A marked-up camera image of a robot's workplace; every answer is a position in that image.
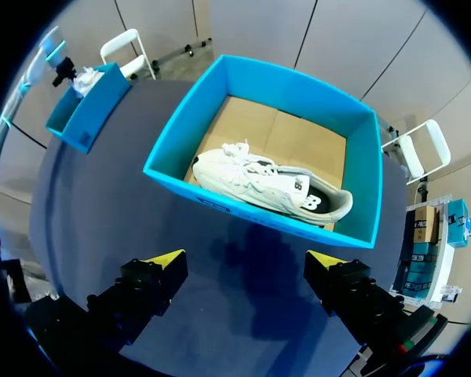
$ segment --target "white folding chair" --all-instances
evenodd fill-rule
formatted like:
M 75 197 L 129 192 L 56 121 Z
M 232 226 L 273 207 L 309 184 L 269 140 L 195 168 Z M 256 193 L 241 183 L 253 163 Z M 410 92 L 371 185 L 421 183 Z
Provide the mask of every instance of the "white folding chair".
M 411 140 L 410 134 L 415 132 L 416 130 L 422 128 L 422 127 L 427 127 L 427 130 L 429 131 L 429 134 L 431 136 L 431 140 L 433 142 L 434 148 L 436 149 L 436 152 L 438 153 L 438 156 L 440 157 L 440 162 L 441 164 L 438 167 L 435 167 L 434 169 L 425 172 L 424 167 L 422 166 L 420 160 L 418 159 L 417 152 L 415 151 L 414 143 Z M 413 130 L 410 130 L 406 132 L 403 135 L 400 135 L 399 137 L 396 137 L 395 139 L 392 139 L 390 142 L 385 143 L 382 146 L 382 151 L 384 152 L 384 148 L 398 142 L 401 147 L 401 152 L 403 153 L 403 156 L 405 160 L 407 161 L 407 166 L 408 170 L 410 171 L 411 177 L 410 180 L 407 182 L 407 185 L 414 183 L 415 181 L 418 181 L 421 178 L 424 178 L 431 173 L 434 173 L 435 171 L 441 169 L 442 167 L 445 167 L 450 163 L 451 160 L 451 154 L 450 154 L 450 149 L 448 149 L 447 141 L 445 140 L 445 136 L 441 132 L 440 126 L 438 123 L 433 120 L 427 120 L 423 124 L 416 126 Z
M 126 65 L 120 68 L 120 71 L 124 75 L 124 77 L 127 79 L 130 77 L 133 73 L 136 73 L 140 71 L 145 65 L 148 67 L 148 70 L 150 71 L 150 74 L 152 75 L 152 78 L 155 80 L 155 75 L 152 70 L 152 66 L 150 65 L 150 61 L 148 61 L 147 58 L 147 53 L 144 51 L 143 44 L 141 43 L 140 35 L 138 34 L 138 30 L 136 29 L 129 29 L 124 31 L 122 34 L 117 35 L 115 38 L 112 40 L 106 42 L 103 47 L 101 47 L 100 55 L 101 59 L 103 60 L 103 63 L 107 63 L 106 57 L 110 55 L 111 53 L 114 53 L 118 49 L 121 49 L 123 46 L 125 46 L 128 43 L 131 43 L 137 39 L 138 44 L 140 45 L 140 49 L 142 54 L 139 55 L 137 58 L 133 59 Z

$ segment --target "blue cardboard box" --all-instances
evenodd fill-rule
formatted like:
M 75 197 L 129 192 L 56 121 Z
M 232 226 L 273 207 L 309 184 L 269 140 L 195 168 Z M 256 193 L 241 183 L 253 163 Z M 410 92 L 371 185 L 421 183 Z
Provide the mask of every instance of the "blue cardboard box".
M 183 181 L 227 96 L 276 108 L 346 139 L 342 188 L 352 193 L 353 206 L 333 232 Z M 249 221 L 334 246 L 373 248 L 382 205 L 380 147 L 377 117 L 357 99 L 298 71 L 259 60 L 221 56 L 171 116 L 144 172 L 178 195 Z
M 104 72 L 84 98 L 71 86 L 57 103 L 46 128 L 81 152 L 88 153 L 107 117 L 131 87 L 116 63 L 94 68 Z
M 454 200 L 448 204 L 448 239 L 452 247 L 466 247 L 469 236 L 466 235 L 466 221 L 469 218 L 468 207 L 464 199 Z
M 432 281 L 433 273 L 408 273 L 403 294 L 409 297 L 425 298 Z
M 411 256 L 411 273 L 432 273 L 436 267 L 438 246 L 433 243 L 414 243 Z

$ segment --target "shoelace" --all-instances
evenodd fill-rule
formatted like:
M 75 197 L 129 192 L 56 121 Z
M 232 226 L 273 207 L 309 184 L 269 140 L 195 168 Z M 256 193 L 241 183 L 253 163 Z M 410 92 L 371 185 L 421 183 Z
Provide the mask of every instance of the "shoelace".
M 237 144 L 223 144 L 221 146 L 223 152 L 226 156 L 232 157 L 236 166 L 239 167 L 240 174 L 231 178 L 230 182 L 233 182 L 235 185 L 243 185 L 248 187 L 249 184 L 252 184 L 256 190 L 263 192 L 265 189 L 262 188 L 254 179 L 254 173 L 259 175 L 277 175 L 277 165 L 271 159 L 266 159 L 261 156 L 251 156 L 250 155 L 250 146 L 245 143 Z M 258 161 L 268 163 L 263 166 Z

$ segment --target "shelf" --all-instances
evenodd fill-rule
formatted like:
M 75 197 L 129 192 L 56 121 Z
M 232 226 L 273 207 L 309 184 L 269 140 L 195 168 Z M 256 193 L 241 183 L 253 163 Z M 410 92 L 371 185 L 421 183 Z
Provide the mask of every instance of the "shelf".
M 442 294 L 441 288 L 447 285 L 448 277 L 452 268 L 455 249 L 447 243 L 448 240 L 448 203 L 452 201 L 452 196 L 442 196 L 441 198 L 430 200 L 428 202 L 415 204 L 407 207 L 407 211 L 414 210 L 418 207 L 434 206 L 440 208 L 440 240 L 438 241 L 438 258 L 436 260 L 436 268 L 434 269 L 433 280 L 426 298 L 414 298 L 403 295 L 404 303 L 412 306 L 426 305 L 431 309 L 441 308 Z M 401 296 L 393 290 L 393 286 L 389 289 L 389 293 L 393 296 Z

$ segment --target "dark blue table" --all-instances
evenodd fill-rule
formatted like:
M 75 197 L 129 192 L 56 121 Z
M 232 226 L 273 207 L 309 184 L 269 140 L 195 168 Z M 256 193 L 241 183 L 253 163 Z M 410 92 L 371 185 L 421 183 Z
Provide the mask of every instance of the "dark blue table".
M 188 279 L 123 355 L 176 376 L 338 375 L 359 346 L 303 279 L 305 251 L 358 258 L 389 288 L 403 239 L 403 172 L 384 158 L 374 250 L 328 247 L 175 196 L 142 169 L 191 85 L 139 82 L 88 155 L 53 137 L 31 205 L 38 260 L 85 308 L 131 258 L 184 248 Z

